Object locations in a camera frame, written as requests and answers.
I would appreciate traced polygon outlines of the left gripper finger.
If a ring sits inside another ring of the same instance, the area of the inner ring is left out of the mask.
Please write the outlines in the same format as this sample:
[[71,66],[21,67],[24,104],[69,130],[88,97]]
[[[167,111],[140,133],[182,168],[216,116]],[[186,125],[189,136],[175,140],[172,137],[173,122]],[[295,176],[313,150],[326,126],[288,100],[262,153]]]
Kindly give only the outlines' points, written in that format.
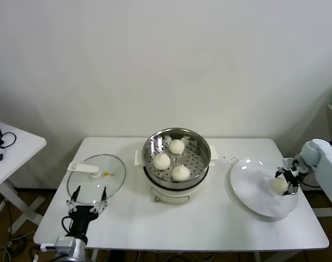
[[72,194],[72,196],[70,197],[70,200],[66,201],[66,205],[68,208],[68,212],[72,213],[72,212],[76,212],[77,208],[76,208],[76,200],[77,197],[79,195],[79,191],[80,191],[81,186],[78,186],[77,189],[74,191],[74,193]]
[[94,206],[91,208],[91,212],[102,213],[108,206],[107,199],[108,199],[108,197],[106,194],[106,187],[104,187],[101,201],[97,204],[94,204]]

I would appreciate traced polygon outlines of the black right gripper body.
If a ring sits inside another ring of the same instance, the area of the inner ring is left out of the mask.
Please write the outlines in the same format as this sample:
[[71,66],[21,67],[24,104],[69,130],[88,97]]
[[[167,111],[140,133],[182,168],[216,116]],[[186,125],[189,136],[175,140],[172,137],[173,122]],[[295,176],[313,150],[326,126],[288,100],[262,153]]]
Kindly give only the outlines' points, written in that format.
[[297,170],[285,169],[284,177],[292,187],[299,187],[301,182],[301,174]]

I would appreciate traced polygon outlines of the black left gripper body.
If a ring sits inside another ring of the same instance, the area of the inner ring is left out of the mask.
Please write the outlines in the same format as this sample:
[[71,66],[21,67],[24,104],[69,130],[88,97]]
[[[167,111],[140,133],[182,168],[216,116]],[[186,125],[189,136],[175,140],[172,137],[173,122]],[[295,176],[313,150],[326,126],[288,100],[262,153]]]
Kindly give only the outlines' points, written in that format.
[[91,221],[98,218],[98,212],[93,206],[77,206],[75,211],[69,212],[69,217],[72,220],[72,226],[68,236],[86,238],[88,226]]

